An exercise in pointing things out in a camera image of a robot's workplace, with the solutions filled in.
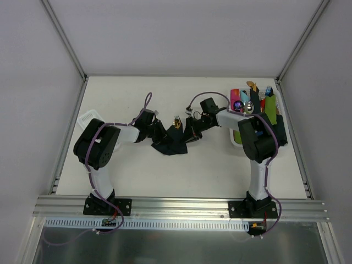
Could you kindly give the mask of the dark navy paper napkin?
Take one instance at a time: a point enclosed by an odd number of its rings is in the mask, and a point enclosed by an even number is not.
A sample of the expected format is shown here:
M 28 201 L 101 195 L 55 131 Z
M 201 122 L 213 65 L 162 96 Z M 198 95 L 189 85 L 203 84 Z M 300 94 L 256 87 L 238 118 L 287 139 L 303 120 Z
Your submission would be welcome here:
M 181 142 L 183 137 L 183 126 L 181 125 L 180 128 L 176 128 L 173 125 L 169 127 L 167 130 L 169 137 L 172 139 L 172 142 L 168 143 L 160 143 L 155 144 L 153 143 L 151 146 L 166 156 L 173 156 L 173 155 L 184 155 L 188 153 L 188 148 L 186 143 Z

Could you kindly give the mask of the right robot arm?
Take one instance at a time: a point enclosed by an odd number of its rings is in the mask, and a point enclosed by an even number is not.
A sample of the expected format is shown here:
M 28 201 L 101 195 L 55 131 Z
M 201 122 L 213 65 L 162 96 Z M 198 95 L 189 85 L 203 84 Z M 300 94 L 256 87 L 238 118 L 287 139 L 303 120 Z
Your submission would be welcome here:
M 202 138 L 202 132 L 213 127 L 225 127 L 240 133 L 242 147 L 250 160 L 250 185 L 245 199 L 238 205 L 229 205 L 230 217 L 277 219 L 279 211 L 268 190 L 270 163 L 276 157 L 279 143 L 265 114 L 231 112 L 218 107 L 213 98 L 200 103 L 199 119 L 186 118 L 181 142 Z

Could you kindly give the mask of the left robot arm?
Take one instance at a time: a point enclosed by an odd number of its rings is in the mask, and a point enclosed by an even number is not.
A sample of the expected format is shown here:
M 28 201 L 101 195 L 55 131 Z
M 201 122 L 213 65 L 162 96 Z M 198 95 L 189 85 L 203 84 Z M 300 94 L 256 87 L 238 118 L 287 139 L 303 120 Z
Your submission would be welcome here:
M 146 138 L 156 145 L 173 141 L 155 112 L 149 109 L 142 110 L 132 124 L 105 123 L 97 118 L 89 121 L 73 148 L 89 174 L 92 188 L 85 202 L 85 215 L 115 213 L 118 202 L 107 164 L 118 145 L 139 143 Z

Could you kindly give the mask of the iridescent rainbow fork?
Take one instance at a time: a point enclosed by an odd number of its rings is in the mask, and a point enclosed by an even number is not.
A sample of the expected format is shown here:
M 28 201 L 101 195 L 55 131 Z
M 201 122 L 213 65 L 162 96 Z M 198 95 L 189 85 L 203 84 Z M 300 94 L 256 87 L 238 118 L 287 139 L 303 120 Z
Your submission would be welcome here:
M 173 122 L 180 122 L 181 123 L 181 125 L 182 125 L 182 121 L 181 121 L 181 119 L 180 119 L 180 117 L 179 116 L 175 116 L 174 117 L 174 121 Z

